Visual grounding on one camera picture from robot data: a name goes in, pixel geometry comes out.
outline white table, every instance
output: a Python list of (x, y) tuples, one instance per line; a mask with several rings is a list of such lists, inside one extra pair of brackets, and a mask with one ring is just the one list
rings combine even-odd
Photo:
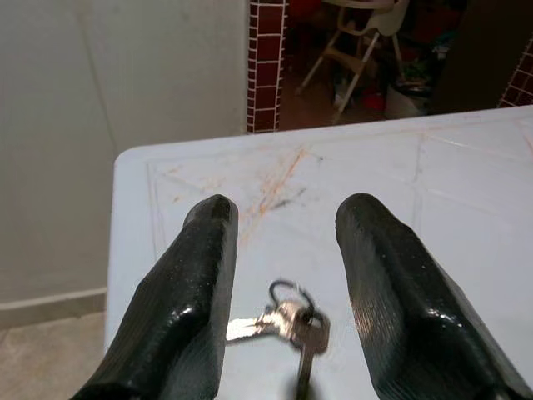
[[(377, 196), (415, 229), (533, 386), (533, 107), (123, 153), (106, 345), (187, 211), (221, 193), (240, 213), (231, 318), (258, 315), (272, 280), (299, 282), (332, 321), (328, 352), (313, 368), (317, 398), (376, 399), (335, 239), (337, 207), (358, 192)], [(297, 364), (297, 353), (274, 338), (228, 347), (217, 398), (286, 400)]]

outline baseboard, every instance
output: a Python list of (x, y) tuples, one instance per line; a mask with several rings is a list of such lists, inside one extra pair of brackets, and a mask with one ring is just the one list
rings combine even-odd
[(106, 292), (107, 289), (101, 287), (45, 298), (0, 303), (0, 330), (104, 311)]

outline white high chair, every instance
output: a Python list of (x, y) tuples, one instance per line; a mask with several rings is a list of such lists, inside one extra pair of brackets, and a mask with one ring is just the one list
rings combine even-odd
[[(324, 51), (322, 52), (321, 56), (316, 61), (311, 71), (307, 74), (301, 86), (296, 91), (296, 94), (300, 94), (303, 89), (305, 89), (309, 81), (311, 81), (311, 78), (315, 74), (316, 70), (324, 61), (324, 58), (334, 59), (341, 63), (345, 68), (351, 69), (355, 75), (351, 80), (350, 86), (346, 91), (345, 97), (341, 101), (341, 106), (338, 108), (332, 119), (332, 123), (337, 123), (339, 117), (344, 111), (344, 108), (350, 100), (351, 94), (356, 88), (357, 81), (359, 81), (359, 77), (365, 69), (366, 63), (368, 62), (368, 59), (370, 58), (372, 51), (374, 50), (374, 47), (376, 45), (377, 39), (380, 36), (392, 37), (392, 43), (394, 45), (394, 52), (396, 54), (398, 68), (400, 70), (400, 75), (403, 77), (400, 47), (398, 46), (398, 38), (396, 36), (396, 33), (400, 30), (401, 24), (403, 23), (403, 18), (406, 15), (409, 0), (397, 0), (396, 3), (394, 3), (394, 0), (371, 0), (367, 2), (352, 0), (324, 0), (324, 2), (341, 7), (337, 19), (337, 30), (331, 38), (330, 42), (327, 44)], [(347, 8), (372, 9), (374, 10), (374, 12), (370, 16), (370, 19), (366, 23), (366, 26), (361, 30), (356, 30), (352, 27), (353, 23), (345, 23), (344, 21)], [(370, 45), (366, 49), (362, 59), (340, 52), (334, 47), (336, 40), (341, 36), (341, 33), (343, 32), (348, 33), (352, 36), (363, 37), (370, 31), (375, 32), (370, 41)]]

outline white wall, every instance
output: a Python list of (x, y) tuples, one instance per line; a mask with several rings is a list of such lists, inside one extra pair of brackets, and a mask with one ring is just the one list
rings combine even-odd
[(245, 7), (0, 0), (0, 305), (105, 286), (121, 151), (243, 133)]

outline silver key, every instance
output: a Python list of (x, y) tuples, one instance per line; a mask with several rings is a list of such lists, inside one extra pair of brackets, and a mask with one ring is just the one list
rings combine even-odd
[(257, 318), (233, 319), (227, 324), (226, 343), (239, 343), (264, 335), (277, 335), (292, 341), (296, 316), (305, 310), (307, 310), (305, 305), (286, 300), (276, 308), (268, 307)]
[(317, 310), (313, 313), (311, 320), (297, 317), (293, 324), (292, 336), (292, 343), (301, 351), (296, 400), (304, 400), (307, 399), (309, 390), (313, 358), (316, 354), (323, 354), (327, 350), (330, 321)]

